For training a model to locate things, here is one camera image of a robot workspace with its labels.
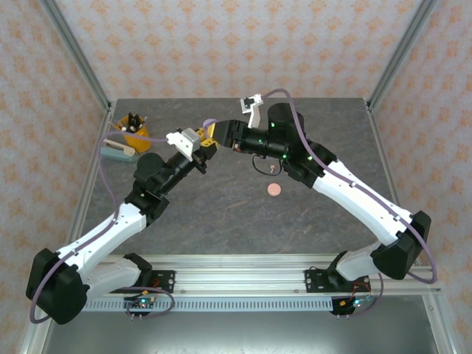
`black mount bracket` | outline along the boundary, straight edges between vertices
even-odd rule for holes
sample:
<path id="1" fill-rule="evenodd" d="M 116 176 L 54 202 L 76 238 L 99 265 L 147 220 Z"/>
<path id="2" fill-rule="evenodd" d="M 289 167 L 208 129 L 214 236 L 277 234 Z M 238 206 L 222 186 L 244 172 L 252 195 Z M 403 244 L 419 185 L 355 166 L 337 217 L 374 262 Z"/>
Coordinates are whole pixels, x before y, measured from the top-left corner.
<path id="1" fill-rule="evenodd" d="M 343 299 L 333 299 L 333 310 L 330 311 L 334 316 L 352 315 L 355 311 L 354 307 L 355 297 L 350 299 L 345 297 Z"/>
<path id="2" fill-rule="evenodd" d="M 305 271 L 307 293 L 353 293 L 354 283 L 369 283 L 369 277 L 359 277 L 354 281 L 343 278 L 336 270 L 339 260 L 347 251 L 341 252 L 327 269 L 311 267 Z M 365 287 L 357 287 L 356 293 L 369 293 Z"/>
<path id="3" fill-rule="evenodd" d="M 176 271 L 158 271 L 152 270 L 149 274 L 149 280 L 143 284 L 142 282 L 133 286 L 142 286 L 146 288 L 162 289 L 168 293 L 174 292 L 174 286 L 176 284 Z M 116 290 L 112 293 L 119 294 L 135 294 L 136 290 Z"/>

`pink cookie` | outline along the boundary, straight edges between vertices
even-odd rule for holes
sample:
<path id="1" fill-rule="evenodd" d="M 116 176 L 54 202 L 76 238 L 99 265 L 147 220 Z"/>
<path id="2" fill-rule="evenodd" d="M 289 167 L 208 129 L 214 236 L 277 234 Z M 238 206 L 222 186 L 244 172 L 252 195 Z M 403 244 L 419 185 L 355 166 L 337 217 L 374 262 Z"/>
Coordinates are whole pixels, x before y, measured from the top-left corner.
<path id="1" fill-rule="evenodd" d="M 277 197 L 282 192 L 282 188 L 277 183 L 270 183 L 267 187 L 267 193 L 272 197 Z"/>

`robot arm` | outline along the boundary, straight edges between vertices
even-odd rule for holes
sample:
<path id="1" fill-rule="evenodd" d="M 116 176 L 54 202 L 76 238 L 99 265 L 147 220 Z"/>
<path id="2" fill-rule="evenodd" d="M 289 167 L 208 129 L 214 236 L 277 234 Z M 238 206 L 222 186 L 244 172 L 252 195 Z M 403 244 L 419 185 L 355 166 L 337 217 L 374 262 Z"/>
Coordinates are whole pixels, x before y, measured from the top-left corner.
<path id="1" fill-rule="evenodd" d="M 113 214 L 55 253 L 44 249 L 35 256 L 27 286 L 29 299 L 52 267 L 63 261 L 47 280 L 37 301 L 58 324 L 71 321 L 87 301 L 118 288 L 146 286 L 150 282 L 152 266 L 136 254 L 127 254 L 119 262 L 103 268 L 95 267 L 118 245 L 159 218 L 169 204 L 166 194 L 194 168 L 205 173 L 206 161 L 217 149 L 214 140 L 205 138 L 203 128 L 196 132 L 177 131 L 167 138 L 179 152 L 167 162 L 156 153 L 146 153 L 139 159 L 133 189 L 119 206 L 116 219 Z M 112 221 L 114 224 L 107 232 L 94 242 L 88 242 Z"/>
<path id="2" fill-rule="evenodd" d="M 257 96 L 241 100 L 241 105 L 246 107 L 243 113 L 251 113 L 252 117 L 259 116 L 260 104 L 262 103 L 258 101 Z M 303 116 L 297 114 L 303 130 Z M 400 222 L 400 218 L 412 225 L 426 241 L 431 224 L 429 216 L 424 212 L 412 215 L 408 210 L 386 200 L 356 178 L 332 152 L 308 140 L 311 150 L 324 165 L 343 176 L 349 176 L 353 182 L 348 184 L 317 164 L 301 142 L 289 104 L 277 103 L 269 108 L 266 130 L 256 125 L 251 128 L 239 120 L 227 120 L 212 125 L 209 133 L 218 143 L 234 151 L 281 160 L 284 171 L 291 178 L 333 199 L 357 217 L 377 237 L 378 241 L 374 244 L 358 251 L 342 252 L 333 261 L 328 277 L 334 289 L 346 281 L 378 272 L 396 280 L 406 276 L 421 252 L 421 245 Z M 375 199 L 354 188 L 355 184 L 368 189 L 380 201 L 390 205 L 397 216 L 394 218 Z"/>
<path id="3" fill-rule="evenodd" d="M 209 127 L 211 139 L 205 137 L 203 128 L 196 132 L 186 129 L 168 134 L 169 144 L 175 145 L 178 153 L 167 162 L 155 153 L 146 153 L 139 159 L 133 175 L 133 189 L 119 207 L 116 219 L 111 215 L 79 240 L 55 253 L 44 249 L 36 255 L 27 297 L 33 299 L 40 283 L 53 267 L 57 267 L 54 274 L 44 280 L 46 284 L 38 295 L 37 304 L 58 324 L 64 324 L 76 317 L 87 301 L 118 288 L 146 286 L 152 267 L 136 254 L 127 254 L 113 265 L 95 267 L 119 244 L 160 217 L 169 204 L 166 194 L 191 170 L 206 172 L 205 162 L 215 154 L 216 142 L 240 153 L 279 159 L 292 179 L 333 199 L 377 237 L 374 244 L 358 251 L 344 251 L 335 258 L 323 273 L 322 278 L 329 285 L 329 290 L 324 288 L 324 292 L 344 292 L 342 288 L 346 284 L 379 271 L 393 279 L 403 279 L 421 252 L 421 245 L 399 220 L 402 218 L 409 223 L 426 241 L 431 224 L 429 216 L 424 212 L 411 215 L 408 210 L 387 201 L 356 178 L 328 149 L 308 140 L 323 165 L 316 163 L 302 144 L 287 104 L 271 106 L 268 129 L 259 129 L 258 107 L 262 104 L 260 95 L 241 100 L 243 113 L 251 114 L 249 124 L 239 120 L 217 122 Z M 298 117 L 303 130 L 303 116 L 298 114 Z M 326 169 L 349 176 L 352 182 L 341 181 Z M 394 218 L 374 198 L 354 188 L 355 184 L 390 205 L 398 216 Z M 89 244 L 112 221 L 114 224 L 110 229 Z"/>

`aluminum frame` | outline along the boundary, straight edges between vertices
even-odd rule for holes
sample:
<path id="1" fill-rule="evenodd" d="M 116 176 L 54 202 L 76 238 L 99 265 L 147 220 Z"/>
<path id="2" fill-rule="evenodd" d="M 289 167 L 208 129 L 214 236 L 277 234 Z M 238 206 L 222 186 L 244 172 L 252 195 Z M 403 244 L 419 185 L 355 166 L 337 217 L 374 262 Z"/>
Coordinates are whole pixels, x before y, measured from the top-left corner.
<path id="1" fill-rule="evenodd" d="M 401 207 L 397 190 L 395 188 L 395 183 L 393 183 L 392 172 L 390 171 L 389 163 L 388 163 L 388 160 L 386 159 L 385 149 L 384 149 L 384 145 L 382 144 L 381 135 L 378 132 L 377 123 L 375 122 L 374 112 L 372 112 L 369 109 L 369 104 L 367 103 L 367 101 L 364 100 L 364 102 L 366 105 L 367 116 L 369 117 L 369 121 L 370 121 L 370 127 L 372 128 L 372 132 L 374 133 L 374 139 L 375 139 L 375 143 L 377 144 L 378 153 L 381 157 L 383 171 L 385 172 L 385 176 L 386 176 L 386 181 L 389 185 L 390 194 L 392 195 L 392 201 L 395 204 L 397 204 L 399 207 Z"/>
<path id="2" fill-rule="evenodd" d="M 40 3 L 43 5 L 44 11 L 51 19 L 51 22 L 56 27 L 56 30 L 69 50 L 70 55 L 74 58 L 77 67 L 80 72 L 82 72 L 95 99 L 102 108 L 107 109 L 109 106 L 109 100 L 106 93 L 103 91 L 102 85 L 95 76 L 86 56 L 83 54 L 82 49 L 60 11 L 57 2 L 55 0 L 40 0 Z"/>
<path id="3" fill-rule="evenodd" d="M 174 296 L 176 302 L 172 312 L 315 312 L 332 311 L 333 302 L 326 296 L 304 296 L 294 299 L 292 296 L 264 297 L 202 297 Z M 156 302 L 148 308 L 146 305 L 133 309 L 133 312 L 161 311 L 169 308 L 171 300 L 167 296 L 158 296 Z M 82 312 L 119 312 L 123 313 L 126 301 L 119 297 L 99 297 L 88 302 Z"/>
<path id="4" fill-rule="evenodd" d="M 106 108 L 103 111 L 102 122 L 100 124 L 100 129 L 97 132 L 97 136 L 94 140 L 94 146 L 98 144 L 100 137 L 110 129 L 109 122 L 113 117 L 115 103 L 112 103 L 109 108 Z M 97 179 L 98 173 L 98 161 L 97 154 L 92 153 L 88 160 L 87 165 L 87 174 L 86 179 L 83 182 L 80 200 L 77 203 L 74 211 L 74 219 L 71 222 L 68 233 L 68 244 L 73 240 L 78 239 L 81 236 L 83 223 L 85 222 L 85 216 L 87 214 L 87 209 L 89 208 L 91 194 L 94 190 L 95 180 Z M 36 317 L 42 318 L 45 317 L 41 309 L 36 310 Z M 51 320 L 45 321 L 42 324 L 32 324 L 29 323 L 27 330 L 24 336 L 24 340 L 21 344 L 20 353 L 21 354 L 36 354 L 41 353 L 44 343 L 46 341 L 47 333 L 49 331 L 49 326 L 51 325 Z"/>
<path id="5" fill-rule="evenodd" d="M 192 298 L 291 298 L 308 296 L 341 295 L 333 293 L 307 294 L 304 270 L 311 266 L 326 268 L 334 254 L 268 254 L 268 255 L 145 255 L 156 269 L 177 271 L 174 296 L 177 299 Z M 122 255 L 111 255 L 100 266 L 120 260 Z M 430 277 L 427 266 L 415 266 L 412 271 L 422 277 Z M 371 277 L 372 293 L 378 294 L 380 280 Z M 431 330 L 439 353 L 462 353 L 447 315 L 447 304 L 438 285 L 426 285 L 407 277 L 402 281 L 384 277 L 384 296 L 423 296 Z M 118 297 L 109 294 L 106 297 Z M 41 353 L 49 330 L 50 321 L 30 325 L 22 354 Z"/>
<path id="6" fill-rule="evenodd" d="M 418 38 L 423 25 L 429 20 L 429 15 L 436 5 L 437 0 L 423 0 L 418 7 L 417 12 L 414 14 L 413 20 L 408 26 L 405 34 L 400 40 L 397 49 L 394 51 L 390 62 L 387 64 L 381 79 L 378 81 L 377 86 L 374 88 L 372 96 L 369 98 L 369 109 L 374 111 L 382 101 L 386 91 L 392 84 L 398 69 L 403 64 L 403 61 L 409 54 L 409 50 L 413 46 L 414 42 Z"/>

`gray marble surface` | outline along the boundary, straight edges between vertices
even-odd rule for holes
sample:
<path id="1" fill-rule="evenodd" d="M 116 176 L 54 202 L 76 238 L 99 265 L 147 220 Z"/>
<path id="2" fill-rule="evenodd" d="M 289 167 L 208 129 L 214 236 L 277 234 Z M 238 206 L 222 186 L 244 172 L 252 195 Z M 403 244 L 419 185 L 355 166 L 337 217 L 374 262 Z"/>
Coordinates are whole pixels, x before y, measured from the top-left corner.
<path id="1" fill-rule="evenodd" d="M 267 109 L 261 107 L 266 126 Z M 295 100 L 305 117 L 307 136 L 333 151 L 374 190 L 390 199 L 388 184 L 362 99 Z M 114 121 L 129 111 L 148 116 L 152 137 L 165 137 L 176 128 L 197 128 L 207 118 L 246 119 L 233 99 L 118 100 Z M 168 144 L 150 151 L 167 160 L 175 153 Z M 119 246 L 125 254 L 276 254 L 338 253 L 370 244 L 372 233 L 329 198 L 309 190 L 284 173 L 263 176 L 253 170 L 251 156 L 222 147 L 208 163 L 206 175 L 191 172 L 172 190 L 164 214 L 139 235 Z M 269 171 L 276 161 L 259 161 Z M 132 188 L 136 163 L 103 160 L 112 190 L 122 200 Z M 282 187 L 278 197 L 267 186 Z M 84 233 L 113 211 L 99 178 L 88 208 Z"/>

